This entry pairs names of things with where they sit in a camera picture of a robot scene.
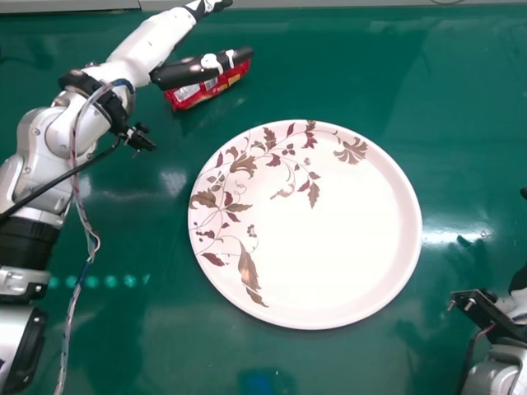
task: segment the plate rim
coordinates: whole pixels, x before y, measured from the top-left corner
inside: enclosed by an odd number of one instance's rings
[[[224,147],[231,145],[234,141],[236,141],[240,136],[246,134],[248,131],[251,131],[253,129],[261,129],[261,128],[271,128],[272,125],[276,125],[278,123],[306,123],[308,122],[307,119],[282,119],[277,121],[272,121],[268,123],[262,123],[260,125],[254,126],[252,128],[248,128],[244,130],[241,133],[236,134],[233,138],[229,139],[228,141],[224,142],[219,148],[217,148],[213,154],[211,154],[208,158],[208,160],[203,164],[201,167],[198,176],[196,177],[196,180],[194,181],[194,185],[191,190],[190,196],[192,196],[195,193],[196,187],[198,183],[201,182],[199,179],[199,175],[203,172],[204,169],[208,167],[209,164],[213,164],[213,159],[216,158],[220,152],[223,150]],[[364,142],[368,144],[369,147],[375,149],[379,154],[381,154],[390,164],[393,170],[397,173],[399,176],[399,179],[403,182],[406,190],[409,192],[409,197],[411,199],[411,207],[413,211],[413,215],[417,221],[417,229],[416,234],[418,235],[418,242],[415,243],[412,253],[410,254],[410,258],[408,259],[408,265],[406,267],[406,270],[399,278],[399,281],[396,283],[397,286],[392,288],[392,291],[385,295],[383,298],[380,299],[380,301],[377,301],[375,304],[372,305],[369,309],[363,310],[362,314],[359,314],[358,317],[355,317],[354,319],[350,320],[349,318],[346,319],[346,315],[343,315],[342,317],[339,317],[338,319],[335,319],[334,321],[324,321],[324,324],[317,323],[316,320],[312,323],[295,323],[295,322],[289,322],[286,319],[280,319],[275,318],[271,314],[263,314],[260,310],[256,308],[256,304],[250,304],[245,303],[242,300],[237,299],[236,297],[230,297],[229,295],[226,295],[226,292],[223,291],[222,286],[220,285],[219,281],[215,280],[214,273],[212,272],[211,265],[207,265],[205,263],[202,263],[198,257],[195,254],[196,251],[196,245],[193,242],[193,238],[191,236],[191,232],[189,229],[192,228],[192,223],[190,220],[190,208],[187,209],[187,232],[190,239],[190,244],[192,247],[192,252],[195,260],[198,262],[199,266],[203,270],[203,273],[207,277],[207,279],[212,283],[214,288],[216,288],[217,291],[220,292],[220,294],[223,295],[225,299],[227,299],[229,302],[231,302],[236,308],[242,310],[244,313],[257,318],[261,321],[264,321],[266,323],[271,323],[273,325],[277,325],[279,327],[284,328],[291,328],[291,329],[298,329],[298,330],[308,330],[308,331],[318,331],[318,330],[326,330],[326,329],[334,329],[334,328],[340,328],[347,325],[351,325],[354,323],[358,323],[362,321],[365,318],[368,318],[372,316],[375,313],[378,313],[381,311],[384,307],[386,307],[390,302],[392,302],[397,295],[404,289],[404,287],[408,284],[408,281],[412,277],[412,274],[415,272],[415,268],[417,266],[417,263],[419,261],[419,257],[421,255],[422,251],[422,211],[421,211],[421,205],[419,204],[419,200],[417,199],[417,194],[415,193],[415,189],[412,186],[412,183],[408,179],[408,176],[404,173],[404,171],[401,169],[399,164],[395,161],[392,156],[386,152],[382,147],[380,147],[378,144],[370,140],[369,138],[361,135],[358,132],[355,132],[349,128],[345,128],[343,126],[329,123],[326,121],[319,121],[315,120],[315,122],[319,124],[323,124],[329,128],[337,128],[339,131],[343,131],[348,136],[352,137],[360,137]]]

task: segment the robotic arm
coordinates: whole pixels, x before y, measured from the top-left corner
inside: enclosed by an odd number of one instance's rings
[[[195,0],[147,19],[105,63],[62,76],[62,92],[51,106],[31,110],[18,124],[16,154],[0,167],[0,394],[29,385],[44,345],[47,315],[30,302],[46,292],[46,267],[72,202],[72,185],[64,179],[42,187],[71,171],[69,136],[79,111],[101,86],[126,81],[103,94],[80,119],[77,163],[92,160],[97,141],[108,131],[136,151],[153,151],[147,129],[127,124],[136,88],[150,81],[162,89],[205,81],[252,56],[246,49],[230,50],[164,65],[198,21],[231,4]]]

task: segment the plate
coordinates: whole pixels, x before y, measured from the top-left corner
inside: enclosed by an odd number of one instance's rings
[[[412,185],[375,143],[307,120],[234,137],[203,167],[189,204],[210,282],[269,323],[336,328],[385,307],[421,251]]]

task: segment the wire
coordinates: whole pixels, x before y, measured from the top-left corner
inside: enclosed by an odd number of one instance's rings
[[[455,390],[455,395],[460,395],[462,393],[464,382],[469,376],[470,365],[472,364],[472,355],[474,353],[474,346],[476,345],[476,342],[485,335],[487,335],[491,330],[493,330],[495,326],[496,324],[492,323],[488,328],[483,329],[476,336],[470,339],[469,346],[467,347],[467,351],[464,355],[463,367],[461,368],[461,375],[459,376],[458,386]]]
[[[10,216],[12,216],[15,212],[23,208],[27,203],[30,203],[34,201],[38,196],[41,194],[49,191],[52,187],[54,187],[57,184],[62,183],[65,179],[69,179],[72,175],[77,174],[85,169],[87,169],[90,166],[93,166],[95,163],[103,160],[107,156],[109,156],[111,153],[115,151],[117,146],[119,145],[119,139],[115,142],[115,144],[108,148],[106,151],[101,152],[99,155],[97,155],[92,160],[89,160],[87,162],[84,162],[82,165],[79,165],[75,167],[74,169],[71,169],[67,171],[66,173],[59,175],[56,179],[53,179],[49,181],[46,185],[43,185],[42,187],[38,188],[34,192],[30,193],[26,197],[22,198],[15,204],[13,204],[11,207],[9,207],[6,211],[4,211],[2,214],[0,214],[0,225],[6,221]]]
[[[73,168],[77,167],[76,137],[77,137],[77,131],[79,130],[82,118],[86,114],[86,111],[100,97],[102,97],[108,91],[111,91],[116,86],[127,86],[130,92],[133,93],[132,84],[125,79],[119,79],[119,80],[112,81],[110,83],[105,83],[104,85],[99,87],[95,92],[93,92],[93,94],[91,94],[88,100],[81,107],[81,110],[77,113],[77,116],[75,118],[75,123],[73,125],[72,131],[70,133],[70,138],[69,138],[70,161],[72,163]],[[84,232],[86,234],[86,242],[88,245],[88,259],[85,261],[84,266],[82,267],[81,275],[77,278],[75,287],[73,289],[73,295],[71,299],[69,300],[68,311],[66,313],[66,322],[64,323],[62,352],[60,354],[60,369],[58,372],[58,382],[57,382],[57,386],[55,387],[54,395],[61,395],[64,390],[64,384],[66,382],[66,375],[68,372],[69,341],[70,341],[70,337],[72,334],[73,315],[75,314],[75,308],[77,306],[79,295],[81,294],[82,286],[84,284],[84,279],[88,272],[88,268],[95,261],[96,253],[100,248],[100,237],[94,231],[93,227],[88,221],[86,210],[84,208],[84,204],[82,203],[81,189],[79,187],[78,172],[76,172],[72,176],[71,182],[72,182],[72,189],[73,189],[73,199],[75,201],[75,205],[77,206],[77,212],[79,215],[79,219],[81,220],[82,226],[84,227]]]

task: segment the green table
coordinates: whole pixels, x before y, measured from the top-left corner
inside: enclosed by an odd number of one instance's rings
[[[3,16],[0,157],[16,125],[48,105],[57,78],[102,61],[140,12]],[[453,393],[474,325],[447,314],[452,290],[506,293],[527,258],[527,7],[224,12],[180,56],[251,45],[248,76],[172,115],[155,86],[133,120],[159,149],[127,148],[82,175],[103,245],[73,326],[65,394],[260,395]],[[416,189],[422,255],[395,301],[355,325],[298,332],[227,302],[202,274],[187,233],[195,177],[227,139],[276,119],[341,124],[384,147]],[[103,138],[100,146],[109,145]],[[456,241],[458,235],[470,243]],[[71,284],[86,259],[72,212],[54,250],[40,371],[52,393]],[[477,358],[485,354],[482,344]]]

